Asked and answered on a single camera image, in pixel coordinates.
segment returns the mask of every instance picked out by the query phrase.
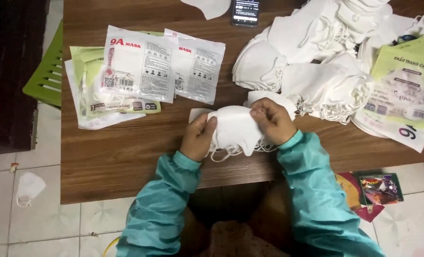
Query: white tile floor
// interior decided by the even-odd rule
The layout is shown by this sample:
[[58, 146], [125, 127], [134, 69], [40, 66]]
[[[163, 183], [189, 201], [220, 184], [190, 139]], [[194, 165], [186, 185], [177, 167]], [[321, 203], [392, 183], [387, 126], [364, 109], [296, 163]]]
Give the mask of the white tile floor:
[[[47, 20], [48, 47], [63, 14], [63, 1], [52, 0]], [[134, 198], [60, 206], [60, 112], [39, 104], [36, 149], [0, 155], [0, 257], [100, 257], [118, 237]], [[10, 164], [18, 162], [15, 174]], [[389, 257], [424, 257], [424, 164], [389, 167], [398, 174], [403, 203], [388, 205], [363, 229]], [[16, 202], [18, 179], [32, 172], [46, 188], [29, 207]], [[114, 256], [112, 249], [108, 256]]]

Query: phone screen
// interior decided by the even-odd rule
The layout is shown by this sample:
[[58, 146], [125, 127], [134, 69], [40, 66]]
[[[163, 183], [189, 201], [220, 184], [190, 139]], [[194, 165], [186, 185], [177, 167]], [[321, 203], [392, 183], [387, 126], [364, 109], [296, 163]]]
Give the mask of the phone screen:
[[234, 1], [232, 22], [236, 25], [256, 26], [260, 13], [260, 0]]

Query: teal sleeve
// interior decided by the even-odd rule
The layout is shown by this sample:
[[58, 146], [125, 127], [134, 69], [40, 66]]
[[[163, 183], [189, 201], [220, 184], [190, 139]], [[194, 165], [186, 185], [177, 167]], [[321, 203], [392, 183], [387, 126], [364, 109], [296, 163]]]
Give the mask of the teal sleeve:
[[176, 254], [184, 226], [183, 211], [198, 187], [200, 163], [177, 151], [158, 159], [155, 178], [136, 196], [116, 257]]
[[298, 130], [279, 149], [293, 199], [293, 234], [311, 246], [309, 256], [385, 256], [358, 228], [360, 218], [347, 205], [318, 136]]

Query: wooden table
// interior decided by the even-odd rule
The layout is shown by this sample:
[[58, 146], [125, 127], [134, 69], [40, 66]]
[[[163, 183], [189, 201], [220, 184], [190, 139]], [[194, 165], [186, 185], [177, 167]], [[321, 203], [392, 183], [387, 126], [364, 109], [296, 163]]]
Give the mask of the wooden table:
[[[394, 13], [424, 14], [424, 1], [391, 1]], [[291, 14], [302, 3], [262, 0], [256, 28], [230, 25], [231, 10], [212, 20], [180, 0], [64, 0], [64, 59], [69, 46], [103, 46], [107, 25], [128, 30], [162, 32], [169, 28], [194, 37], [226, 43], [213, 107], [179, 97], [162, 103], [162, 112], [98, 131], [77, 128], [77, 118], [65, 72], [61, 122], [61, 203], [79, 203], [135, 196], [150, 180], [158, 157], [179, 148], [192, 108], [218, 109], [242, 105], [248, 90], [232, 82], [232, 66], [246, 43], [276, 16]], [[335, 172], [367, 170], [424, 162], [398, 142], [368, 135], [352, 123], [343, 126], [312, 117], [296, 118], [302, 131], [316, 132], [331, 156]], [[200, 187], [215, 187], [273, 180], [280, 176], [274, 154], [254, 153], [222, 163], [206, 159]]]

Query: dark wooden door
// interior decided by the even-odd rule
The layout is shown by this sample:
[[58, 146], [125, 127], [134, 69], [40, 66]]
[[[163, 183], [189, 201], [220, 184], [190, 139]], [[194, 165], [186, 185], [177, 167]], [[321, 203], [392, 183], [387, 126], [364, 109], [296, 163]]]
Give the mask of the dark wooden door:
[[0, 153], [31, 149], [37, 101], [22, 88], [42, 58], [47, 0], [0, 0]]

